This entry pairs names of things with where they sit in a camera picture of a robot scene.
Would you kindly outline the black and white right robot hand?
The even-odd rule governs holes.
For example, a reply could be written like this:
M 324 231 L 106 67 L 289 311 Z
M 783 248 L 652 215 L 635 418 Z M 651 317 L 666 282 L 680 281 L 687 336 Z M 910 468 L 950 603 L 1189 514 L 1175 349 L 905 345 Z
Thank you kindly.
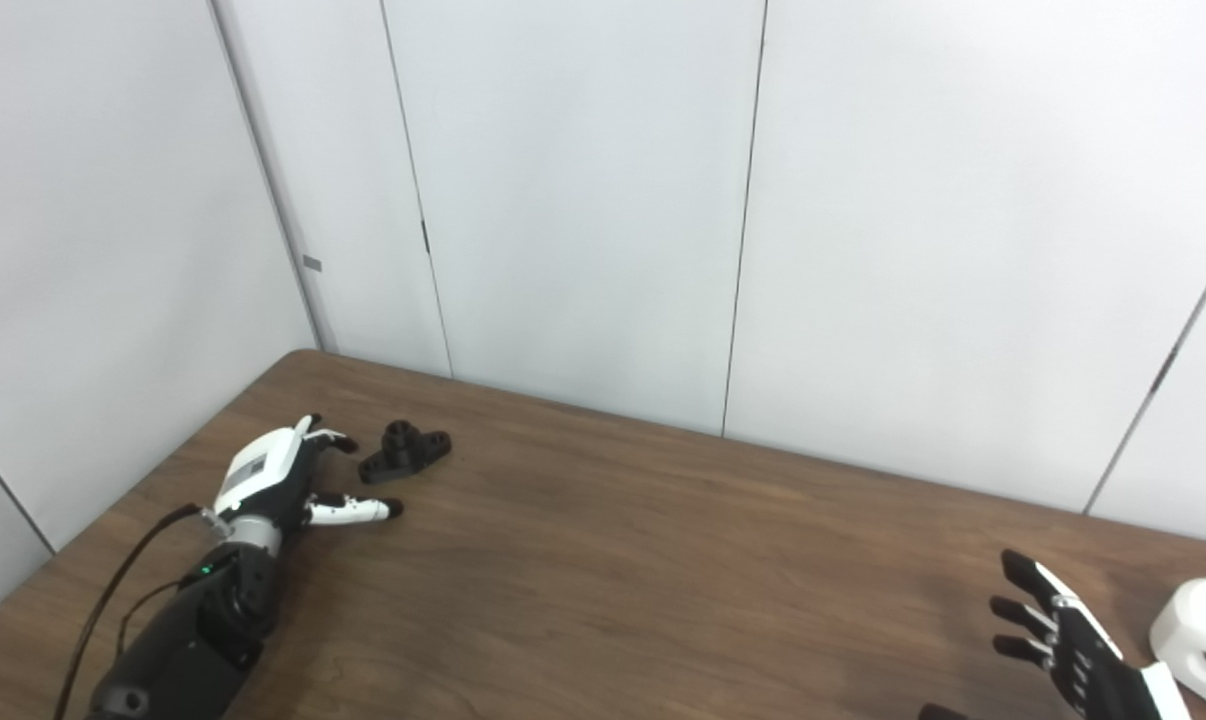
M 993 615 L 1023 630 L 993 638 L 993 651 L 1043 671 L 1081 719 L 1192 718 L 1170 667 L 1129 665 L 1089 605 L 1046 564 L 1015 550 L 1000 561 L 1007 583 L 1034 603 L 991 597 Z

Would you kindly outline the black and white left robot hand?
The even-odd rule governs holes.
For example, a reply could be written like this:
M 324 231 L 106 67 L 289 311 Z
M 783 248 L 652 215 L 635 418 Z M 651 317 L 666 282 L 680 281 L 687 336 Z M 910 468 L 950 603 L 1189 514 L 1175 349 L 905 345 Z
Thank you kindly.
M 293 427 L 257 437 L 232 459 L 213 501 L 213 514 L 223 523 L 242 519 L 268 521 L 287 533 L 302 527 L 344 527 L 399 519 L 405 513 L 397 498 L 369 498 L 323 493 L 312 488 L 318 461 L 329 447 L 343 453 L 359 450 L 338 431 L 320 428 L 321 416 L 302 416 Z

